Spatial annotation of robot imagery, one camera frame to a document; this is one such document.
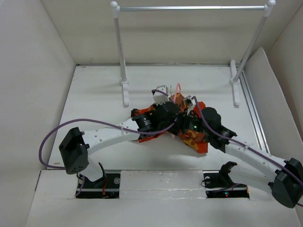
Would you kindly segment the orange camouflage trousers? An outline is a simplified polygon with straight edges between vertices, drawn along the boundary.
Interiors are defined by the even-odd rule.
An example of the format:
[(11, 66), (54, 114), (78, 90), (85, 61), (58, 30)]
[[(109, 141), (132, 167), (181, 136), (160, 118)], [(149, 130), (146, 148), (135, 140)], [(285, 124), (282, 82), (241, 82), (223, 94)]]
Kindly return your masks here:
[[(186, 107), (187, 105), (185, 104), (183, 99), (182, 102), (182, 109), (180, 113), (186, 114)], [(131, 117), (134, 118), (136, 116), (145, 114), (147, 116), (150, 116), (152, 113), (152, 110), (154, 108), (149, 106), (148, 108), (145, 109), (133, 109), (131, 111)], [(191, 147), (192, 149), (196, 150), (197, 153), (199, 154), (205, 154), (208, 152), (208, 142), (206, 141), (206, 135), (202, 132), (197, 132), (194, 130), (190, 129), (182, 129), (179, 127), (178, 132), (170, 132), (171, 134), (178, 136), (180, 140), (182, 140), (187, 146)]]

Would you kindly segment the pink clothes hanger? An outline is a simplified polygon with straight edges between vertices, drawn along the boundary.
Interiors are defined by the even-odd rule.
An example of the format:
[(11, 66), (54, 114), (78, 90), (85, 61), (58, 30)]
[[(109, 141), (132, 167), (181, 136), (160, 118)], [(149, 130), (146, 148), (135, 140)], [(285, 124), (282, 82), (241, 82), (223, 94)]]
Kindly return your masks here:
[(182, 102), (183, 102), (183, 95), (181, 94), (181, 86), (180, 83), (177, 83), (176, 89), (175, 89), (175, 94), (172, 96), (173, 97), (173, 103), (176, 104), (180, 109), (182, 109)]

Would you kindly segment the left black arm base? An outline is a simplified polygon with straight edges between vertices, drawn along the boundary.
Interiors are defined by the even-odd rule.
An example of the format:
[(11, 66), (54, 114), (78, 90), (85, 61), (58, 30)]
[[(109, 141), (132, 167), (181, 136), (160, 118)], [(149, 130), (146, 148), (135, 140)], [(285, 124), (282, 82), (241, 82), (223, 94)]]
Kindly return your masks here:
[(75, 197), (78, 199), (119, 199), (121, 173), (107, 171), (107, 178), (102, 177), (95, 183), (85, 177), (82, 185), (82, 175), (77, 174), (78, 185)]

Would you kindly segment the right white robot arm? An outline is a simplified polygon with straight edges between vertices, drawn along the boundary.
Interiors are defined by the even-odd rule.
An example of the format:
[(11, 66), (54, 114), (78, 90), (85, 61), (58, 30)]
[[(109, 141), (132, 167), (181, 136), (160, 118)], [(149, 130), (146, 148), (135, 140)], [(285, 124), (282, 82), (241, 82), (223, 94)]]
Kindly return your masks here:
[(241, 140), (232, 130), (221, 123), (221, 116), (214, 108), (179, 112), (174, 131), (188, 130), (202, 133), (215, 149), (234, 156), (255, 169), (245, 170), (239, 164), (228, 162), (220, 169), (219, 181), (230, 187), (233, 183), (254, 186), (272, 194), (274, 199), (287, 208), (299, 205), (303, 196), (303, 165), (295, 158), (285, 160), (255, 149), (246, 140)]

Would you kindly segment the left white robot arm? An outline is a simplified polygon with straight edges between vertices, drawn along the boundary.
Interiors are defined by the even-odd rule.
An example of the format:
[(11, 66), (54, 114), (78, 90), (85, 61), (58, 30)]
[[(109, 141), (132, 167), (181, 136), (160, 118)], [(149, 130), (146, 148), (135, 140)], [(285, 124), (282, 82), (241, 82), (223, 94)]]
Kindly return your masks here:
[(105, 175), (89, 156), (115, 144), (152, 137), (171, 129), (177, 122), (181, 109), (173, 102), (154, 105), (153, 110), (135, 114), (119, 125), (105, 123), (105, 127), (94, 131), (70, 129), (59, 145), (65, 171), (69, 175), (81, 174), (94, 187), (105, 183)]

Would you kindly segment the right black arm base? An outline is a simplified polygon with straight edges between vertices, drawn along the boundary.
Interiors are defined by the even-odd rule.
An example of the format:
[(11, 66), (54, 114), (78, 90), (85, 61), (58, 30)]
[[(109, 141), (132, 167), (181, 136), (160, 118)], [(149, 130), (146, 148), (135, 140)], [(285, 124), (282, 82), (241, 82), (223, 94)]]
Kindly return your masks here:
[(207, 199), (250, 198), (246, 185), (233, 183), (218, 170), (203, 171), (200, 185), (205, 188)]

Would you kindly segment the white clothes rack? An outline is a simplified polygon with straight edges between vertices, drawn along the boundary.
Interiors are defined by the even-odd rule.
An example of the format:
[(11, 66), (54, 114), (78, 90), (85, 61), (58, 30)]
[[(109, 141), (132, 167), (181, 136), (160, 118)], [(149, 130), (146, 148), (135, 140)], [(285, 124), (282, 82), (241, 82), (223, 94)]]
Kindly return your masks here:
[(276, 5), (275, 0), (269, 0), (263, 6), (155, 6), (155, 7), (122, 7), (119, 6), (116, 1), (110, 3), (112, 10), (112, 16), (114, 20), (114, 28), (116, 34), (116, 43), (118, 47), (119, 66), (120, 66), (120, 85), (122, 86), (123, 92), (123, 104), (129, 106), (130, 95), (129, 95), (129, 80), (126, 76), (126, 62), (124, 58), (122, 40), (119, 26), (119, 14), (121, 12), (147, 12), (147, 11), (211, 11), (211, 10), (252, 10), (262, 11), (263, 15), (256, 28), (256, 31), (251, 39), (250, 44), (241, 60), (240, 66), (236, 67), (235, 60), (230, 61), (230, 85), (232, 87), (233, 105), (239, 107), (240, 101), (240, 75), (250, 57), (253, 47), (255, 46), (257, 39), (270, 16), (274, 6)]

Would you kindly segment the aluminium side rail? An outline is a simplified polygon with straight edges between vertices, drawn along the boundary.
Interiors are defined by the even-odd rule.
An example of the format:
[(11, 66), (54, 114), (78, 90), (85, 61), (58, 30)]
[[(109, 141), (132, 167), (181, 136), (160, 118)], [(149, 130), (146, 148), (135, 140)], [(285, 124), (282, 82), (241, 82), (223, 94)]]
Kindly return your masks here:
[(250, 113), (250, 118), (252, 121), (255, 137), (258, 142), (258, 147), (262, 151), (265, 151), (270, 154), (270, 149), (267, 144), (267, 139), (244, 71), (242, 71), (240, 75), (240, 83), (241, 83), (243, 95), (245, 97), (245, 102), (247, 104)]

